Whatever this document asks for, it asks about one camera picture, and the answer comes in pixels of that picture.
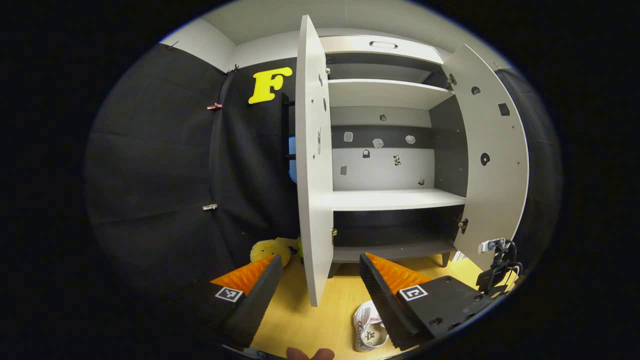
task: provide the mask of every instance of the finger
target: finger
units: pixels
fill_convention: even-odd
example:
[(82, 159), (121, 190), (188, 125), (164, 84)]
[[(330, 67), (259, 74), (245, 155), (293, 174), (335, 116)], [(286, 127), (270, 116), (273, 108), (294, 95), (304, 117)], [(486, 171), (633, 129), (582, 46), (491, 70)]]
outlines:
[(316, 351), (316, 354), (310, 360), (332, 360), (335, 354), (329, 348), (321, 348)]
[(310, 360), (302, 350), (294, 347), (287, 348), (287, 360)]

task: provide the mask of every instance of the yellow floor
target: yellow floor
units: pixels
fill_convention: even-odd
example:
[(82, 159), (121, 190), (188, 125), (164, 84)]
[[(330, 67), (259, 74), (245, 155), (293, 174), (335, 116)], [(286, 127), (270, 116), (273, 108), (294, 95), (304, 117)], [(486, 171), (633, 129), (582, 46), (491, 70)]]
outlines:
[[(474, 289), (481, 272), (468, 258), (450, 261), (446, 268), (441, 266), (439, 255), (398, 263), (434, 279), (451, 275)], [(351, 317), (358, 306), (370, 299), (358, 274), (358, 264), (344, 264), (335, 277), (327, 280), (320, 306), (311, 307), (304, 265), (294, 255), (284, 268), (251, 347), (282, 357), (286, 357), (287, 347), (299, 348), (309, 357), (319, 348), (330, 348), (336, 359), (381, 359), (400, 353), (391, 341), (370, 352), (353, 349)]]

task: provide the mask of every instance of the cabinet handle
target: cabinet handle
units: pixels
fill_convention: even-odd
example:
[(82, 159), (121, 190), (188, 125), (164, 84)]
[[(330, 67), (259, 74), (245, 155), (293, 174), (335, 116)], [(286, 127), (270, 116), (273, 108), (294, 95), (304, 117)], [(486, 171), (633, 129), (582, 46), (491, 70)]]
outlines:
[(369, 46), (373, 47), (384, 47), (385, 49), (397, 49), (398, 45), (395, 45), (391, 42), (382, 42), (382, 41), (372, 41), (369, 42)]

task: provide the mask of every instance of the cabinet door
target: cabinet door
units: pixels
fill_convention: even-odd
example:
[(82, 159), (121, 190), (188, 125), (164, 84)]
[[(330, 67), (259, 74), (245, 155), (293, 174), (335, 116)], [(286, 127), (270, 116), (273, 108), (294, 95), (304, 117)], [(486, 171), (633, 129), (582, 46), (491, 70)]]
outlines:
[(300, 233), (311, 306), (318, 306), (333, 259), (333, 174), (326, 58), (302, 17), (296, 74), (296, 170)]
[(529, 184), (527, 140), (518, 110), (493, 70), (467, 45), (442, 65), (453, 76), (467, 132), (468, 185), (463, 220), (454, 246), (486, 270), (493, 253), (478, 254), (478, 245), (513, 238)]

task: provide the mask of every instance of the sneaker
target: sneaker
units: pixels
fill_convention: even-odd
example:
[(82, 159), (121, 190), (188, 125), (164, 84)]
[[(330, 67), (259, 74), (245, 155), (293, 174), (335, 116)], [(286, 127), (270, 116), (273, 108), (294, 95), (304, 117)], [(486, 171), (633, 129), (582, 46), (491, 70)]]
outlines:
[(360, 305), (353, 314), (353, 326), (356, 329), (357, 351), (364, 352), (379, 348), (389, 339), (378, 310), (371, 300)]

